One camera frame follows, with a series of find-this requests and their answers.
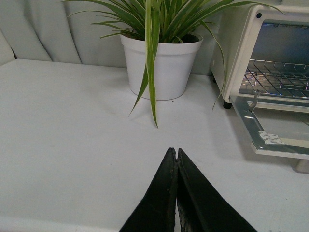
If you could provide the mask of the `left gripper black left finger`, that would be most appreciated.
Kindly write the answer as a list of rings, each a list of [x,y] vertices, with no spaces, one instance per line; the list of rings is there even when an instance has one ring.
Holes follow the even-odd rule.
[[[173,232],[175,227],[178,164],[174,148],[166,151],[144,197],[121,232]]]

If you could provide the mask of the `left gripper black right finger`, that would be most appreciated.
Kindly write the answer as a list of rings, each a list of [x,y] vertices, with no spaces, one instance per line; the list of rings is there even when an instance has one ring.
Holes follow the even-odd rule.
[[[177,207],[182,232],[255,232],[213,187],[182,150],[178,150]]]

